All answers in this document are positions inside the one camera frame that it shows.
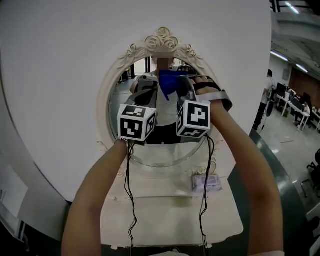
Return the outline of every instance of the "office chair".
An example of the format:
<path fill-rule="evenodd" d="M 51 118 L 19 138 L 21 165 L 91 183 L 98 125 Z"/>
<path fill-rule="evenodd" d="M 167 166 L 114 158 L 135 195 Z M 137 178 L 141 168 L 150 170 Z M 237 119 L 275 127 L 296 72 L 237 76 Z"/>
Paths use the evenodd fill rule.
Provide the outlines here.
<path fill-rule="evenodd" d="M 320 171 L 320 149 L 315 153 L 315 161 L 317 165 L 314 162 L 311 162 L 306 168 L 313 169 L 314 171 Z"/>
<path fill-rule="evenodd" d="M 317 197 L 320 198 L 320 195 L 319 195 L 319 191 L 320 191 L 320 149 L 315 153 L 315 161 L 316 161 L 317 165 L 314 162 L 312 162 L 306 168 L 312 169 L 312 171 L 310 172 L 311 180 L 313 183 L 312 189 L 313 189 L 313 192 L 316 192 Z M 303 185 L 304 185 L 304 183 L 310 183 L 310 185 L 311 185 L 311 180 L 306 179 L 301 182 L 301 189 L 303 191 L 305 198 L 307 198 L 308 195 L 307 195 L 307 192 L 305 191 Z"/>

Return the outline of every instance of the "wrist strap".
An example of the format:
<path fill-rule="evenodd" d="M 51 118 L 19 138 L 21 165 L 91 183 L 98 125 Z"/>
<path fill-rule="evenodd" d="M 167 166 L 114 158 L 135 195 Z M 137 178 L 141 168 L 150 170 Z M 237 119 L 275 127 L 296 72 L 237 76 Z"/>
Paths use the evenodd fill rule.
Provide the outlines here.
<path fill-rule="evenodd" d="M 217 89 L 219 92 L 221 92 L 220 87 L 215 83 L 215 82 L 200 82 L 200 83 L 195 83 L 193 85 L 193 88 L 195 91 L 200 90 L 205 87 L 211 87 Z"/>

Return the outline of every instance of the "ceiling light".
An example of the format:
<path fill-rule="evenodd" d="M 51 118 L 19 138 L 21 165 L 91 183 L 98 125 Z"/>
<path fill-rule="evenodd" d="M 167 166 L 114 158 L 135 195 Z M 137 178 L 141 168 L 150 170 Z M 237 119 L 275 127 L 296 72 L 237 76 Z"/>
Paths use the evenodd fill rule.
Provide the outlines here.
<path fill-rule="evenodd" d="M 308 70 L 306 70 L 303 66 L 299 64 L 295 64 L 299 69 L 303 70 L 304 72 L 308 73 Z"/>
<path fill-rule="evenodd" d="M 285 2 L 285 4 L 290 7 L 290 9 L 295 13 L 295 14 L 299 14 L 299 11 L 294 8 L 289 2 Z"/>
<path fill-rule="evenodd" d="M 282 55 L 280 55 L 280 54 L 278 54 L 278 53 L 276 53 L 276 52 L 274 52 L 274 51 L 270 51 L 270 53 L 273 54 L 274 56 L 277 56 L 278 58 L 286 61 L 286 62 L 288 61 L 287 58 L 283 57 Z"/>

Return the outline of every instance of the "computer monitor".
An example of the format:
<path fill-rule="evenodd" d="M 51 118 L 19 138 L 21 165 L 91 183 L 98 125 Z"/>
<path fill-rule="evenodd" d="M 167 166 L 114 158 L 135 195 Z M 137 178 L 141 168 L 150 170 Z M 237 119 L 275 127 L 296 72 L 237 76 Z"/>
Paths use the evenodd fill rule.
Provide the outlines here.
<path fill-rule="evenodd" d="M 301 98 L 304 102 L 310 102 L 311 101 L 311 96 L 307 93 L 303 93 L 303 96 Z"/>
<path fill-rule="evenodd" d="M 292 105 L 294 105 L 294 106 L 295 106 L 296 108 L 298 108 L 299 110 L 301 110 L 301 111 L 304 111 L 304 110 L 305 110 L 305 106 L 302 105 L 297 98 L 292 98 L 292 99 L 291 99 L 291 102 L 292 102 Z"/>
<path fill-rule="evenodd" d="M 286 91 L 287 91 L 287 87 L 281 83 L 278 82 L 277 86 L 276 86 L 276 93 L 282 97 L 285 98 L 286 97 Z"/>

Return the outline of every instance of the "white wall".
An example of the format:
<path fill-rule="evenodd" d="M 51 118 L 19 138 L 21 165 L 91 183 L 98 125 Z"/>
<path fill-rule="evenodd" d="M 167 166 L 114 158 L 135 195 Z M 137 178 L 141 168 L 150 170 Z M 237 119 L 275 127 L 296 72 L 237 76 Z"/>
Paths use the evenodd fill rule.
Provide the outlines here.
<path fill-rule="evenodd" d="M 134 63 L 134 74 L 142 76 L 144 73 L 146 73 L 146 60 L 143 58 Z"/>
<path fill-rule="evenodd" d="M 47 236 L 60 240 L 68 204 L 35 166 L 11 122 L 1 84 L 0 120 L 1 157 L 5 165 L 10 165 L 27 186 L 22 204 L 17 205 L 19 207 L 17 218 Z"/>
<path fill-rule="evenodd" d="M 107 71 L 159 27 L 205 59 L 233 101 L 230 113 L 251 131 L 271 47 L 266 0 L 4 0 L 0 17 L 14 122 L 45 177 L 69 201 L 102 154 L 95 107 Z"/>
<path fill-rule="evenodd" d="M 269 62 L 269 69 L 273 73 L 273 79 L 275 81 L 275 85 L 278 83 L 280 84 L 285 84 L 286 86 L 289 86 L 290 78 L 291 78 L 291 71 L 292 71 L 292 66 L 288 64 L 288 62 L 270 54 L 270 62 Z M 283 79 L 283 73 L 284 70 L 289 69 L 290 74 L 289 74 L 289 79 L 284 80 Z"/>
<path fill-rule="evenodd" d="M 150 59 L 150 72 L 156 71 L 157 66 L 156 64 L 153 62 L 152 58 Z"/>
<path fill-rule="evenodd" d="M 180 66 L 180 59 L 174 58 L 173 62 L 174 62 L 174 66 Z"/>

